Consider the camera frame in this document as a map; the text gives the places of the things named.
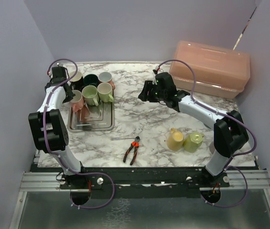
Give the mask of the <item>pink and blue mug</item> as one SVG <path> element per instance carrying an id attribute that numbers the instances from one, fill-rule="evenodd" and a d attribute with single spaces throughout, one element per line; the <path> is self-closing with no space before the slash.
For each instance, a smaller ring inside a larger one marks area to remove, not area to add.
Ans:
<path id="1" fill-rule="evenodd" d="M 72 111 L 76 113 L 84 107 L 85 103 L 84 103 L 82 93 L 79 90 L 73 90 L 72 93 L 74 97 L 70 101 L 70 105 L 72 107 Z"/>

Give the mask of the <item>black mug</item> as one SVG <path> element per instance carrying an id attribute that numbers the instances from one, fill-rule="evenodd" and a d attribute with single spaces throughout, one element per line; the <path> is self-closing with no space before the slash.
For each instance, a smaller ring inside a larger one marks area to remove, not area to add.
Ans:
<path id="1" fill-rule="evenodd" d="M 82 89 L 84 88 L 83 75 L 80 71 L 77 71 L 75 76 L 69 82 L 72 90 L 82 91 Z"/>

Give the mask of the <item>sage green mug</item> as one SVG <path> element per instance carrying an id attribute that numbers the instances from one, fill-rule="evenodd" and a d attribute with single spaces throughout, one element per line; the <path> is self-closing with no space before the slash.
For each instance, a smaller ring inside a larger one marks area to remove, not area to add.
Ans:
<path id="1" fill-rule="evenodd" d="M 97 88 L 93 85 L 89 85 L 83 88 L 82 96 L 87 105 L 98 106 L 99 105 L 99 96 Z"/>

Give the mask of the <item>dark teal mug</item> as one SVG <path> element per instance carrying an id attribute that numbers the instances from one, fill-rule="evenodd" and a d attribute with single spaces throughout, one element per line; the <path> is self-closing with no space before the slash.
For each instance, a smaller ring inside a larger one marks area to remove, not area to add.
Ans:
<path id="1" fill-rule="evenodd" d="M 88 74 L 83 77 L 84 87 L 92 85 L 97 87 L 99 85 L 98 76 L 95 74 Z"/>

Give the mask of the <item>light green mug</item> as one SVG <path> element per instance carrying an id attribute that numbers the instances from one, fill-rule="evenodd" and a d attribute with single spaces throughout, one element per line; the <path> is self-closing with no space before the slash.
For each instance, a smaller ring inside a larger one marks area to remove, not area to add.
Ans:
<path id="1" fill-rule="evenodd" d="M 101 101 L 105 103 L 113 103 L 113 91 L 112 86 L 109 83 L 100 83 L 97 87 L 98 95 Z"/>

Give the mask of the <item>pink terracotta mug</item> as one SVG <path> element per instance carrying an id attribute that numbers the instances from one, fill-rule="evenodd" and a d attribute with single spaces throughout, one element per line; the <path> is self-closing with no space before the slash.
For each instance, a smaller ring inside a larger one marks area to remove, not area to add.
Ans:
<path id="1" fill-rule="evenodd" d="M 99 76 L 98 76 L 98 80 L 101 83 L 109 83 L 112 86 L 112 90 L 115 90 L 115 85 L 112 79 L 112 75 L 109 72 L 102 72 Z"/>

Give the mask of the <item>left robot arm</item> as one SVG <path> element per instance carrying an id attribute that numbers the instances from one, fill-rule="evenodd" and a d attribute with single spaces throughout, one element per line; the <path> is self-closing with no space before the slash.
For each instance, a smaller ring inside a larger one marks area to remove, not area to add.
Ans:
<path id="1" fill-rule="evenodd" d="M 69 135 L 64 124 L 60 108 L 70 102 L 75 94 L 67 83 L 67 69 L 62 66 L 53 67 L 52 77 L 45 86 L 46 96 L 42 106 L 28 116 L 33 141 L 36 149 L 51 155 L 62 167 L 66 176 L 71 176 L 71 183 L 76 188 L 87 184 L 84 167 L 71 152 Z"/>

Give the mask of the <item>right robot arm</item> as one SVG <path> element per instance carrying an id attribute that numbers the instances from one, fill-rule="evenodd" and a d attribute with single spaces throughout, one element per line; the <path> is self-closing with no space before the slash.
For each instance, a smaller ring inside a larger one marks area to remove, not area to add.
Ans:
<path id="1" fill-rule="evenodd" d="M 201 175 L 202 183 L 211 187 L 233 154 L 248 141 L 248 133 L 239 112 L 217 111 L 215 108 L 191 98 L 189 92 L 177 90 L 169 73 L 160 73 L 153 81 L 146 80 L 138 98 L 143 102 L 164 102 L 167 107 L 201 121 L 214 131 L 214 147 L 210 161 Z"/>

